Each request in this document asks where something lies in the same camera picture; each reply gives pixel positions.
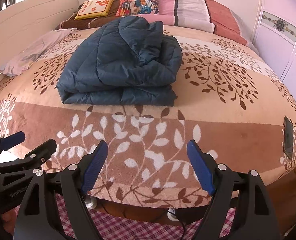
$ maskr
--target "bed sheet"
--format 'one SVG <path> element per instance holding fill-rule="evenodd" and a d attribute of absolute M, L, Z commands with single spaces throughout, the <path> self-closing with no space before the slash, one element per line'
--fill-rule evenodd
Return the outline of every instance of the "bed sheet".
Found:
<path fill-rule="evenodd" d="M 251 49 L 212 33 L 164 26 L 183 53 L 174 107 L 63 105 L 56 82 L 94 31 L 69 35 L 26 72 L 0 83 L 0 136 L 26 134 L 12 149 L 18 157 L 53 138 L 57 150 L 43 169 L 60 171 L 105 140 L 108 158 L 90 194 L 162 208 L 207 205 L 211 199 L 188 160 L 191 139 L 234 171 L 257 170 L 266 184 L 296 167 L 295 100 Z M 283 153 L 285 115 L 294 124 L 292 160 Z"/>

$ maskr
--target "pillow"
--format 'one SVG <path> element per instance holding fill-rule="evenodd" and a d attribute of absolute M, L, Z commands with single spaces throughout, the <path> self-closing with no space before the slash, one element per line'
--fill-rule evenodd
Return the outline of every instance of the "pillow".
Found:
<path fill-rule="evenodd" d="M 78 11 L 75 20 L 107 16 L 113 0 L 85 1 Z"/>
<path fill-rule="evenodd" d="M 120 0 L 116 16 L 158 13 L 157 0 Z"/>

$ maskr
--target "bed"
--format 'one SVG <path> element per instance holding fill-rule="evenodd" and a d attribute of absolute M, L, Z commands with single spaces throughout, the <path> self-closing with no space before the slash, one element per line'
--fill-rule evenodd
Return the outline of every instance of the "bed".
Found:
<path fill-rule="evenodd" d="M 71 17 L 82 2 L 29 0 L 0 12 L 0 32 L 6 29 L 0 36 L 0 64 Z M 260 0 L 250 5 L 256 8 L 251 15 L 229 3 L 253 39 Z M 183 52 L 172 85 L 178 96 L 173 107 L 63 105 L 55 89 L 59 76 L 78 45 L 96 30 L 64 38 L 22 75 L 0 74 L 0 136 L 25 132 L 26 141 L 13 148 L 18 157 L 53 138 L 57 151 L 43 168 L 59 171 L 103 139 L 109 155 L 90 194 L 161 208 L 203 206 L 211 199 L 188 161 L 185 146 L 191 139 L 217 163 L 240 172 L 257 170 L 265 184 L 296 169 L 295 100 L 253 50 L 213 33 L 164 26 L 164 34 L 176 37 Z M 4 57 L 2 46 L 10 48 L 9 43 L 17 46 Z M 295 126 L 292 160 L 283 153 L 284 116 Z"/>

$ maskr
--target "folded jacket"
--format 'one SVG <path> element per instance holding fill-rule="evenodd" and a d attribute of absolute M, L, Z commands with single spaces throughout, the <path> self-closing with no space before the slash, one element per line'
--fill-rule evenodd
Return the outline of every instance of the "folded jacket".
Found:
<path fill-rule="evenodd" d="M 167 105 L 173 105 L 176 96 L 169 85 L 180 65 L 180 45 L 163 35 L 162 22 L 120 17 L 79 45 L 56 87 L 63 103 L 163 105 L 161 98 L 168 95 L 172 103 Z M 103 99 L 107 93 L 118 96 Z"/>

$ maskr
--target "bedspread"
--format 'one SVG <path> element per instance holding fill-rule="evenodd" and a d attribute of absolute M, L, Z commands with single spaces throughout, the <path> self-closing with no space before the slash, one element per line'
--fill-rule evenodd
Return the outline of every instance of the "bedspread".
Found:
<path fill-rule="evenodd" d="M 212 33 L 164 27 L 183 52 L 174 107 L 63 105 L 56 82 L 73 51 L 95 30 L 69 35 L 22 75 L 0 83 L 0 136 L 26 134 L 12 149 L 17 156 L 53 138 L 57 150 L 43 169 L 59 171 L 105 140 L 108 158 L 90 193 L 163 208 L 211 199 L 189 163 L 191 139 L 234 171 L 256 169 L 266 184 L 296 167 L 295 100 L 252 50 Z M 294 124 L 292 160 L 283 153 L 285 115 Z"/>

